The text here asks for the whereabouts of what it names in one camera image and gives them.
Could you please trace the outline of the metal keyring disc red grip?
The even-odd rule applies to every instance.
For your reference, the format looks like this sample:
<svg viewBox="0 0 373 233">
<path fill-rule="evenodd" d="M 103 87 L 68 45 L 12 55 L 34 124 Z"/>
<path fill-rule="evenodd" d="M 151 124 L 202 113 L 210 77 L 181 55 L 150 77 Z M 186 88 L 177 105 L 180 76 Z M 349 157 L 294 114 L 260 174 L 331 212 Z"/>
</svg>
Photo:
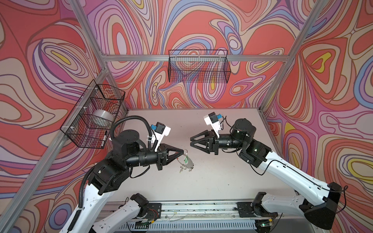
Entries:
<svg viewBox="0 0 373 233">
<path fill-rule="evenodd" d="M 194 169 L 194 163 L 192 162 L 192 160 L 190 159 L 189 156 L 188 156 L 189 163 L 188 164 L 184 163 L 185 156 L 188 156 L 187 152 L 185 152 L 184 155 L 177 158 L 177 161 L 180 164 L 180 173 L 185 171 L 185 170 L 192 171 Z"/>
</svg>

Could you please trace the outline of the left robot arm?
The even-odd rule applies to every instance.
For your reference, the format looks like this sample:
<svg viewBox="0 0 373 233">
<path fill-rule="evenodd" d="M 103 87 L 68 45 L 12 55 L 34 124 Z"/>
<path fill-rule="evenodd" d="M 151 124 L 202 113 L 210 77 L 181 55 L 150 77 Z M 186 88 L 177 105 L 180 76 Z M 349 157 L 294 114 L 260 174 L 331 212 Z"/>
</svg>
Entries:
<svg viewBox="0 0 373 233">
<path fill-rule="evenodd" d="M 142 121 L 148 131 L 147 142 L 139 138 L 135 130 L 125 130 L 115 135 L 115 129 L 129 120 Z M 62 233 L 113 233 L 124 224 L 136 218 L 137 226 L 150 226 L 161 217 L 161 205 L 150 204 L 140 193 L 131 196 L 129 201 L 97 222 L 96 219 L 106 205 L 108 198 L 118 191 L 128 178 L 133 179 L 134 167 L 156 165 L 162 170 L 175 159 L 184 155 L 184 150 L 162 143 L 170 128 L 158 122 L 151 126 L 141 116 L 127 116 L 115 122 L 110 129 L 113 149 L 104 160 L 90 168 L 82 179 L 78 205 L 70 216 Z"/>
</svg>

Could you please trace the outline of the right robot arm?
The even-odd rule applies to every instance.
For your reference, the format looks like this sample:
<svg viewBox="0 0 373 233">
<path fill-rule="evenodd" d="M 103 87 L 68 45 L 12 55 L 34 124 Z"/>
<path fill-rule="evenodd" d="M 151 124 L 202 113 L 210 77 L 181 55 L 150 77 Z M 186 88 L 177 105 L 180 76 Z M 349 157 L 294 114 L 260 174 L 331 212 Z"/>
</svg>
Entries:
<svg viewBox="0 0 373 233">
<path fill-rule="evenodd" d="M 233 149 L 251 168 L 259 168 L 263 174 L 275 176 L 298 193 L 296 196 L 281 197 L 259 192 L 252 202 L 254 210 L 301 216 L 318 228 L 332 229 L 339 213 L 340 198 L 345 196 L 348 187 L 320 181 L 281 158 L 270 147 L 255 140 L 256 127 L 245 118 L 237 119 L 229 134 L 219 133 L 221 126 L 218 120 L 206 117 L 205 122 L 212 126 L 212 130 L 192 136 L 191 147 L 215 155 L 219 150 Z"/>
</svg>

